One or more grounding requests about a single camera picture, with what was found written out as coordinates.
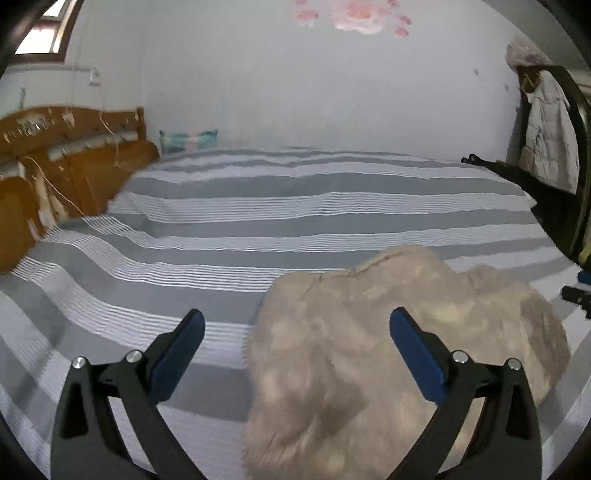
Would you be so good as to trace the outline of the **dark wooden wardrobe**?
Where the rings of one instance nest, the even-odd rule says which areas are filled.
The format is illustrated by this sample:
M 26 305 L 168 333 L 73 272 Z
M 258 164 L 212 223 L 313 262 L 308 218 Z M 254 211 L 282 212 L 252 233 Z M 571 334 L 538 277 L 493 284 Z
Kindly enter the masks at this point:
M 561 66 L 519 66 L 522 134 L 518 166 L 543 189 L 542 225 L 567 256 L 583 250 L 590 220 L 590 105 Z

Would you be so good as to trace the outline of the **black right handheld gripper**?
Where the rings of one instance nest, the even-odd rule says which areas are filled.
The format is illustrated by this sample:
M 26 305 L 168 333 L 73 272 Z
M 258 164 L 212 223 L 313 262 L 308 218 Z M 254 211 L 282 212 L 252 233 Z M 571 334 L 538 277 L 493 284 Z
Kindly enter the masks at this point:
M 582 270 L 577 279 L 580 283 L 590 286 L 590 272 Z M 590 291 L 565 285 L 561 290 L 563 300 L 578 305 L 584 312 L 588 320 L 591 318 L 591 295 Z

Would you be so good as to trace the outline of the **window with dark frame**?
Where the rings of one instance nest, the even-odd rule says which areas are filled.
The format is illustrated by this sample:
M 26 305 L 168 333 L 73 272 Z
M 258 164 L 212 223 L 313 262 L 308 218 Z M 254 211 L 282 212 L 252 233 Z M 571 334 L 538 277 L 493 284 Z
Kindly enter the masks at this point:
M 20 43 L 11 64 L 63 63 L 83 4 L 83 0 L 53 1 Z

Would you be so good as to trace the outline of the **pink flower wall sticker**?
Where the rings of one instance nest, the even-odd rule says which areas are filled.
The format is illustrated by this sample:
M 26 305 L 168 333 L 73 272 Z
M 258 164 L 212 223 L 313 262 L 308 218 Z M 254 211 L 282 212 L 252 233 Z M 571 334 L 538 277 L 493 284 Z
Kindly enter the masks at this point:
M 329 21 L 336 30 L 378 35 L 391 32 L 407 37 L 412 19 L 403 13 L 400 1 L 327 0 L 293 1 L 297 25 L 312 27 L 318 21 Z

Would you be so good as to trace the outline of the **grey white striped bedspread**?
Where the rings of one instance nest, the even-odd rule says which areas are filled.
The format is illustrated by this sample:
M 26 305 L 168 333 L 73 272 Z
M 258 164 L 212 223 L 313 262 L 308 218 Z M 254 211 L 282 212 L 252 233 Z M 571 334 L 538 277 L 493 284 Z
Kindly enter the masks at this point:
M 515 184 L 409 156 L 209 151 L 137 172 L 103 215 L 52 229 L 2 275 L 2 415 L 48 474 L 71 361 L 117 361 L 195 308 L 204 343 L 161 411 L 205 475 L 242 479 L 242 347 L 263 294 L 290 271 L 345 269 L 402 244 L 456 271 L 504 270 L 553 303 L 572 360 L 538 410 L 552 473 L 590 420 L 590 324 L 560 296 L 579 269 Z

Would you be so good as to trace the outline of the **white hanging puffer coat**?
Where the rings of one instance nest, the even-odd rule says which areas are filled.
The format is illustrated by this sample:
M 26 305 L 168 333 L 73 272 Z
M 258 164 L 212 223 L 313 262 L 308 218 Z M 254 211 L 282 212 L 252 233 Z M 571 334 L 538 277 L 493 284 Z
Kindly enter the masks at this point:
M 519 166 L 545 185 L 576 194 L 578 142 L 564 90 L 550 72 L 543 70 L 527 98 L 530 113 Z

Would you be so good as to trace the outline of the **teal pink striped pillow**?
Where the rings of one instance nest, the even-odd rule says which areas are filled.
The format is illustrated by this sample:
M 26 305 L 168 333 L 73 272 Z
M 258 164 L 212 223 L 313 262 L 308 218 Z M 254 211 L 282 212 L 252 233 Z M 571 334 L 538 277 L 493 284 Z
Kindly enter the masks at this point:
M 199 133 L 159 132 L 160 150 L 163 154 L 194 153 L 197 150 L 214 148 L 217 145 L 218 130 Z

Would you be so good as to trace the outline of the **plastic bag on wardrobe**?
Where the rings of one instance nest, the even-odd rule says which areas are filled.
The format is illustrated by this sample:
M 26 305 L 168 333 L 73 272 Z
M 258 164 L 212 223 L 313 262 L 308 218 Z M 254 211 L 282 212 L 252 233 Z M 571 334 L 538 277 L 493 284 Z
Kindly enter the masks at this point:
M 531 40 L 516 37 L 506 49 L 507 65 L 514 71 L 519 67 L 551 65 L 552 60 Z

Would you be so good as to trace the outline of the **brown wooden headboard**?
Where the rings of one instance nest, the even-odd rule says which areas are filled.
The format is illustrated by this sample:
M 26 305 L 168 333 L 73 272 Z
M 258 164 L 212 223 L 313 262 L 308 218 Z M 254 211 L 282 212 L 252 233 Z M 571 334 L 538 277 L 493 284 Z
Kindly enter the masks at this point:
M 1 120 L 1 270 L 52 227 L 102 214 L 136 171 L 155 162 L 144 111 L 42 106 Z

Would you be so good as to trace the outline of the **beige puffer jacket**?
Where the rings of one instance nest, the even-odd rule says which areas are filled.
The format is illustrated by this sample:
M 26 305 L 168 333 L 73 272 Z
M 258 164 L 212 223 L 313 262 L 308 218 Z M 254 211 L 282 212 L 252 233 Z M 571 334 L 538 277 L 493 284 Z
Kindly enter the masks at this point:
M 571 359 L 551 304 L 490 266 L 457 272 L 403 245 L 346 271 L 284 275 L 245 348 L 252 478 L 384 479 L 396 469 L 435 411 L 391 338 L 398 307 L 478 362 L 519 359 L 536 402 Z

